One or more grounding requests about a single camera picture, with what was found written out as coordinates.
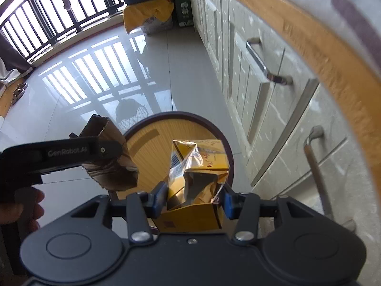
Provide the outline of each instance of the yellow package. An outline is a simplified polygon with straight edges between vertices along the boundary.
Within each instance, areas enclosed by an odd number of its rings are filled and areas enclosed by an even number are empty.
[[[160,231],[204,231],[221,227],[218,194],[229,175],[221,140],[173,140],[167,211],[155,220]]]

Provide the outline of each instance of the barcode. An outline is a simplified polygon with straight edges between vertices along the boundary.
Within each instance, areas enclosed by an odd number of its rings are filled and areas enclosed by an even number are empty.
[[[176,153],[173,153],[172,156],[171,156],[171,168],[174,168],[178,164],[180,164],[180,160],[177,157]]]

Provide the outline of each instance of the tiled floor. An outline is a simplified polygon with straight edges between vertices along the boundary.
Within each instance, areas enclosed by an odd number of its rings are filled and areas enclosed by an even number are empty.
[[[119,26],[91,37],[37,68],[24,96],[0,129],[0,150],[79,134],[94,113],[110,117],[125,132],[138,119],[163,111],[187,111],[213,122],[235,154],[234,187],[248,191],[239,144],[204,45],[194,29],[152,36],[127,35]],[[134,99],[139,110],[123,107]],[[43,177],[40,223],[105,193],[81,167]]]

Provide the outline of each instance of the finger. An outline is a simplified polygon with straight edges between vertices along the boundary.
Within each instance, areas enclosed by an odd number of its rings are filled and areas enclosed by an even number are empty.
[[[44,215],[44,213],[45,213],[45,210],[42,208],[42,206],[39,204],[36,204],[33,210],[33,219],[39,219],[40,217],[42,217],[42,215]]]
[[[44,198],[45,194],[41,190],[37,190],[36,203],[40,203]]]
[[[29,222],[29,231],[34,232],[34,231],[37,231],[38,229],[40,229],[40,224],[35,220],[31,220]]]
[[[15,222],[20,218],[23,208],[20,203],[0,203],[0,225]]]

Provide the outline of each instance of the white cabinet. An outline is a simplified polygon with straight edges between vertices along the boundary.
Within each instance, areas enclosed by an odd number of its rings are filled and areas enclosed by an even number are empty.
[[[317,80],[265,22],[236,0],[222,0],[222,28],[224,94],[253,180],[283,146]],[[309,80],[314,87],[301,99]]]
[[[379,285],[381,225],[376,191],[335,102],[300,56],[236,0],[192,0],[192,9],[253,192],[263,199],[287,194],[320,213],[331,212],[338,223],[353,220],[368,254],[359,281]],[[311,160],[304,153],[304,141],[315,126],[321,126],[324,134],[311,142],[309,151],[316,158],[328,206],[321,201],[319,179],[312,176]],[[260,223],[263,235],[273,230],[268,219]]]
[[[321,126],[324,136],[311,141],[322,183],[329,200],[332,218],[339,224],[353,220],[356,234],[367,249],[367,262],[359,277],[362,285],[374,285],[381,277],[381,224],[377,196],[361,151],[349,132],[339,109],[323,86],[319,86],[309,105],[253,192],[263,199],[287,194],[325,213],[316,181],[304,153],[304,141],[314,126]],[[261,224],[261,234],[272,231]]]
[[[201,0],[190,0],[192,4],[193,23],[195,29],[199,32],[201,39],[204,37],[204,27],[201,13]]]

